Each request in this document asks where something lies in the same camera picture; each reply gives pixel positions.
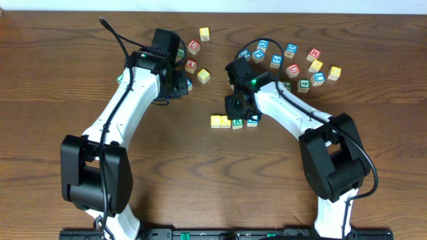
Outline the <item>yellow O block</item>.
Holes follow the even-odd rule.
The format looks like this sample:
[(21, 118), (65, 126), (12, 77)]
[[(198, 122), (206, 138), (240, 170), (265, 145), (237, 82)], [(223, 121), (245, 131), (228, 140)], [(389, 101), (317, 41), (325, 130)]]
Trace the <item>yellow O block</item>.
[(222, 115), (220, 117), (221, 128), (230, 128), (232, 126), (232, 122), (228, 119), (227, 115)]

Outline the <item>green R block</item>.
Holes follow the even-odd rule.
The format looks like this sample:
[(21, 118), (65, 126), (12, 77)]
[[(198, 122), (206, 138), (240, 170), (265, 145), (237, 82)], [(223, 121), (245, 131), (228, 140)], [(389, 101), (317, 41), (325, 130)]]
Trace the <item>green R block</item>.
[(232, 119), (232, 129), (241, 129), (244, 125), (244, 120), (239, 119)]

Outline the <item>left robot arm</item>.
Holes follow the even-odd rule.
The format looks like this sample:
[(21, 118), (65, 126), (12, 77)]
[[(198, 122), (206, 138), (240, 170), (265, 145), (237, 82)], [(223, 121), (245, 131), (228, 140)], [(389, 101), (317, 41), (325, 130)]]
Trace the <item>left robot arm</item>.
[(151, 46), (125, 56), (120, 84), (97, 120), (60, 146), (64, 200), (94, 218), (92, 231), (63, 230), (60, 239), (136, 239), (141, 228), (129, 200), (133, 175), (127, 150), (151, 104), (187, 95), (185, 71), (175, 59), (183, 44), (173, 31), (156, 29)]

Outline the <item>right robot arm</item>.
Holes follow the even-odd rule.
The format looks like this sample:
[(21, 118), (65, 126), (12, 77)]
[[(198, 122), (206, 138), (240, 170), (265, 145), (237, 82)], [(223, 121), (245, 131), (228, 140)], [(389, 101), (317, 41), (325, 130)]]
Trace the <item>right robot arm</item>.
[(336, 117), (304, 103), (268, 72), (257, 75), (243, 58), (226, 68), (233, 95), (225, 98), (229, 119), (267, 115), (299, 142), (305, 178), (318, 196), (314, 229), (320, 237), (343, 239), (351, 231), (352, 203), (364, 178), (375, 173), (353, 119)]

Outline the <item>yellow C block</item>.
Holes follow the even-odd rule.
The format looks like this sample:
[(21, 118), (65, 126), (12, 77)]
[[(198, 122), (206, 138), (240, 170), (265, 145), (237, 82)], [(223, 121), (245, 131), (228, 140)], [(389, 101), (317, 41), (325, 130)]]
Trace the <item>yellow C block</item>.
[(220, 128), (221, 127), (221, 116), (220, 115), (212, 115), (210, 118), (211, 128)]

